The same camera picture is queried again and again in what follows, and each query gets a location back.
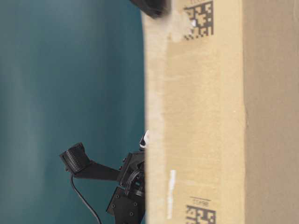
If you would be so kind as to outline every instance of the brown cardboard surface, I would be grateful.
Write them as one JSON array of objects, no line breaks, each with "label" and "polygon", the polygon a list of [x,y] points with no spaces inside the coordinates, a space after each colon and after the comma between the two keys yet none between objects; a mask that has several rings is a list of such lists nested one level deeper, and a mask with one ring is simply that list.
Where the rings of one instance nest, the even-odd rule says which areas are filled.
[{"label": "brown cardboard surface", "polygon": [[143,17],[149,224],[296,223],[297,15],[296,1],[173,0]]},{"label": "brown cardboard surface", "polygon": [[298,223],[298,2],[244,3],[246,221]]}]

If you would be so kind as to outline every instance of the black wire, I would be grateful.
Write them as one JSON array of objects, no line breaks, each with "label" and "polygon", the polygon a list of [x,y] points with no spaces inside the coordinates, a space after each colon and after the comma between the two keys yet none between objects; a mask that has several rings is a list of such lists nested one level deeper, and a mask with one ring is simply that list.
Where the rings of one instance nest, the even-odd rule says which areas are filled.
[{"label": "black wire", "polygon": [[73,175],[70,175],[70,181],[71,181],[71,186],[73,187],[74,191],[78,194],[79,198],[81,198],[81,200],[83,201],[83,203],[86,205],[86,207],[90,210],[90,212],[94,215],[94,217],[97,219],[98,224],[102,224],[98,214],[96,213],[95,210],[93,210],[93,208],[89,205],[89,203],[83,198],[82,194],[77,190],[77,188],[74,185],[74,181],[73,181]]}]

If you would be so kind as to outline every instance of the qr code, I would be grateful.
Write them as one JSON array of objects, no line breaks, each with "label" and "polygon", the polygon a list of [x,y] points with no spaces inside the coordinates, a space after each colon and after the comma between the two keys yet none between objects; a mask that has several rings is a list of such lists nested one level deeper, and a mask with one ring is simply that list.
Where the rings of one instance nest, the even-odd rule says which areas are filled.
[{"label": "qr code", "polygon": [[213,1],[192,7],[185,7],[184,10],[191,22],[190,34],[184,35],[186,40],[193,40],[214,34]]},{"label": "qr code", "polygon": [[216,211],[187,205],[186,224],[216,224]]}]

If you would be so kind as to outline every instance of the teal wall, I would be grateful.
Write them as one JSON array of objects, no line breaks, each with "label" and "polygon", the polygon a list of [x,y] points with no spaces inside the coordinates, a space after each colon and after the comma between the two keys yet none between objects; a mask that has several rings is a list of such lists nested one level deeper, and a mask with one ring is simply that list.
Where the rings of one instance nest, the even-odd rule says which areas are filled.
[{"label": "teal wall", "polygon": [[[0,223],[92,224],[59,154],[118,168],[144,130],[140,12],[128,0],[0,1]],[[103,224],[116,183],[75,185]]]}]

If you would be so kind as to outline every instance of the white tape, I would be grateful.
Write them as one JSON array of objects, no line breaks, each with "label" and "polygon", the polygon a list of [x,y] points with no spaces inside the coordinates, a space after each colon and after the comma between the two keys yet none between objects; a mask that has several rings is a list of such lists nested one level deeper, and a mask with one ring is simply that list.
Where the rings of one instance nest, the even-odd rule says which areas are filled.
[{"label": "white tape", "polygon": [[167,219],[172,218],[172,206],[173,206],[173,190],[176,183],[176,171],[170,171],[170,179],[168,183],[168,198],[167,198]]}]

